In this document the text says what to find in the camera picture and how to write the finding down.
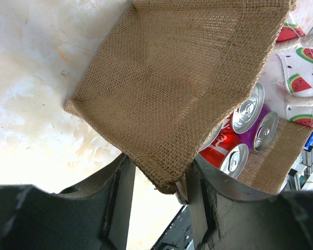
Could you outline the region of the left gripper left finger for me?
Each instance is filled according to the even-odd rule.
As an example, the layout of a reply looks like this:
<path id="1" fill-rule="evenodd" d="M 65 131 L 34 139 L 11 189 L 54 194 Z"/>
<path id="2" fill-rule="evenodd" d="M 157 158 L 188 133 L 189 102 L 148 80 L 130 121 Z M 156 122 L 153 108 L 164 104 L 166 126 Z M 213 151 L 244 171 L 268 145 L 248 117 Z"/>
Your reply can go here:
<path id="1" fill-rule="evenodd" d="M 135 172 L 122 154 L 58 194 L 0 185 L 0 249 L 125 249 Z"/>

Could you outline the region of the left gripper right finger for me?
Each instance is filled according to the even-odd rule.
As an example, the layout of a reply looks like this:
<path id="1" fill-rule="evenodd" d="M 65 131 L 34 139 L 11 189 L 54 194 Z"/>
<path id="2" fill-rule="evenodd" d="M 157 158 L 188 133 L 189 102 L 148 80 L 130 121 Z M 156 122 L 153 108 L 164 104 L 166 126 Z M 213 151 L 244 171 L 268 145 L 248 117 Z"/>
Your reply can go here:
<path id="1" fill-rule="evenodd" d="M 186 185 L 195 249 L 313 249 L 313 191 L 271 195 L 201 156 Z"/>

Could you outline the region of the red cola can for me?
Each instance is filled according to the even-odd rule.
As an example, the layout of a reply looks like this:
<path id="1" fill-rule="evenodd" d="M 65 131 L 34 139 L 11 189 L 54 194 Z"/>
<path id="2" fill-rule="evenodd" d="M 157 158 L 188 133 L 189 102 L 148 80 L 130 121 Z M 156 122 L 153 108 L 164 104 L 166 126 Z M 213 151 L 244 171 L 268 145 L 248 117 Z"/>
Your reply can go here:
<path id="1" fill-rule="evenodd" d="M 230 118 L 226 118 L 222 124 L 220 124 L 219 126 L 217 126 L 217 129 L 212 133 L 212 135 L 210 135 L 204 142 L 203 146 L 199 149 L 199 151 L 204 150 L 205 148 L 207 148 L 219 135 L 220 132 L 224 132 L 224 133 L 230 133 L 232 132 L 232 127 L 231 127 L 231 119 Z"/>
<path id="2" fill-rule="evenodd" d="M 236 133 L 220 132 L 199 154 L 212 166 L 237 179 L 247 162 L 249 148 Z"/>
<path id="3" fill-rule="evenodd" d="M 263 104 L 264 88 L 261 83 L 257 83 L 250 98 L 233 112 L 231 118 L 232 129 L 238 134 L 247 132 L 259 117 Z"/>

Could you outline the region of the purple soda can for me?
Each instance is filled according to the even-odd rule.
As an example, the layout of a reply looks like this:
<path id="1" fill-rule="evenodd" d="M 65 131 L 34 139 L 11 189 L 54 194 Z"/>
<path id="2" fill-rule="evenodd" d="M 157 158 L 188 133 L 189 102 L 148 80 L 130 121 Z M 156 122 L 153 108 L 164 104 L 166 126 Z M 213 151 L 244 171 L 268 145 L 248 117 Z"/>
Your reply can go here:
<path id="1" fill-rule="evenodd" d="M 263 104 L 259 117 L 252 127 L 245 133 L 238 134 L 240 141 L 245 143 L 249 150 L 261 152 L 272 141 L 278 127 L 279 117 L 267 104 Z"/>

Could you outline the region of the watermelon print canvas bag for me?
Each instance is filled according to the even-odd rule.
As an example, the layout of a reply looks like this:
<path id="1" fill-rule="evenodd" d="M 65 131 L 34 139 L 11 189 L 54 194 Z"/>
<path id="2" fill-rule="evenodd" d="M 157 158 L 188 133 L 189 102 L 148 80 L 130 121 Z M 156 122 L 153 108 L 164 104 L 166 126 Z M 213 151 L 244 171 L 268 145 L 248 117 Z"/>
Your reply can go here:
<path id="1" fill-rule="evenodd" d="M 277 194 L 313 131 L 313 33 L 295 1 L 133 1 L 64 110 L 130 157 L 164 194 L 254 91 L 270 55 L 285 91 L 277 133 L 240 181 Z"/>

